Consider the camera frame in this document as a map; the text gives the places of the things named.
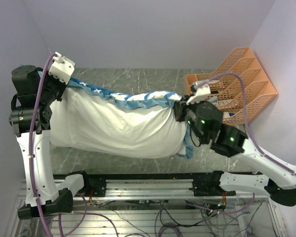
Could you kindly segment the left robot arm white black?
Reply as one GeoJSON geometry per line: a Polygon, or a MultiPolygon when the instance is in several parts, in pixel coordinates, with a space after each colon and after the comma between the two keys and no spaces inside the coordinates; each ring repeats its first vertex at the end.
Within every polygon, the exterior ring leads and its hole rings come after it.
{"type": "Polygon", "coordinates": [[[70,173],[56,185],[51,167],[50,105],[55,100],[61,101],[73,72],[74,65],[65,63],[48,70],[25,65],[11,72],[17,93],[11,101],[9,123],[21,149],[26,172],[26,200],[18,209],[21,220],[70,213],[74,196],[90,192],[86,172],[70,173]]]}

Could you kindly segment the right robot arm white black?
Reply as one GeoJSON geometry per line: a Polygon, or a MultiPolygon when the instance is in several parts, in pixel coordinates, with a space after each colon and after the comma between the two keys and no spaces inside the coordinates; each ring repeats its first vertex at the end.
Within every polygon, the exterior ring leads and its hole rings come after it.
{"type": "Polygon", "coordinates": [[[236,174],[213,171],[204,181],[195,181],[196,195],[213,196],[236,191],[268,195],[284,206],[296,205],[296,166],[256,146],[240,129],[224,124],[223,112],[210,102],[187,104],[187,97],[174,103],[175,119],[186,122],[199,144],[228,158],[244,161],[259,174],[236,174]]]}

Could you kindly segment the orange plastic file organizer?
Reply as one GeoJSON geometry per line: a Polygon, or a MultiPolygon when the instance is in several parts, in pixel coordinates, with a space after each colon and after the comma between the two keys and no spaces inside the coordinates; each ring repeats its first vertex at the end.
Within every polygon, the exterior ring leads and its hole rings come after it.
{"type": "MultiPolygon", "coordinates": [[[[276,89],[249,47],[232,50],[211,73],[186,75],[184,80],[186,94],[191,94],[190,86],[194,82],[210,79],[225,72],[236,73],[244,81],[248,122],[251,122],[277,96],[276,89]]],[[[213,104],[223,111],[223,122],[229,125],[243,124],[243,94],[239,79],[234,76],[223,76],[210,82],[209,86],[211,95],[207,99],[213,98],[213,104]]]]}

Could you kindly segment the aluminium rail frame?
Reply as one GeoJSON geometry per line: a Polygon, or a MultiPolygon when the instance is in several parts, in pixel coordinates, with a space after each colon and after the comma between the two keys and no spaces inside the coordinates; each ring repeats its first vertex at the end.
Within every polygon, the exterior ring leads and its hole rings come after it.
{"type": "Polygon", "coordinates": [[[35,189],[31,185],[22,183],[19,196],[23,199],[32,198],[37,192],[41,203],[55,201],[62,191],[70,191],[72,196],[82,194],[96,200],[154,200],[154,199],[193,199],[194,197],[223,196],[224,193],[233,196],[236,192],[267,195],[264,187],[267,179],[260,176],[246,175],[250,181],[248,187],[240,186],[239,177],[232,175],[227,180],[231,189],[220,187],[210,188],[201,180],[192,179],[144,179],[144,180],[105,180],[84,178],[81,174],[70,175],[65,180],[51,180],[37,183],[35,189]]]}

